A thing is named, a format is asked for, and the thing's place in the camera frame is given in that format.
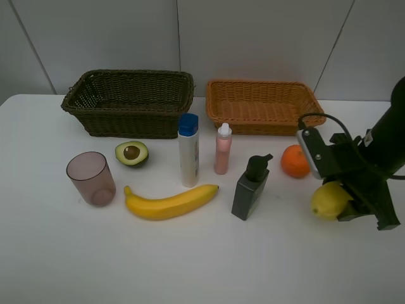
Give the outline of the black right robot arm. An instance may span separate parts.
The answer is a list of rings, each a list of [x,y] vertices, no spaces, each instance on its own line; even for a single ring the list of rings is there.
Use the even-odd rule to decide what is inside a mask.
[[[399,226],[387,181],[404,180],[396,174],[404,166],[404,79],[392,91],[390,108],[364,137],[350,141],[345,133],[335,133],[330,142],[342,171],[326,181],[339,181],[350,195],[337,220],[374,215],[379,231]]]

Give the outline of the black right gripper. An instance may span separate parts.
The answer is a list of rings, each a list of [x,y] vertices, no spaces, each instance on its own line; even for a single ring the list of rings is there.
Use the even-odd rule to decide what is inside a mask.
[[[387,183],[396,178],[399,170],[399,140],[369,132],[353,141],[343,133],[335,133],[330,142],[337,169],[324,182],[339,181],[353,198],[337,220],[347,222],[374,215],[379,231],[399,226]]]

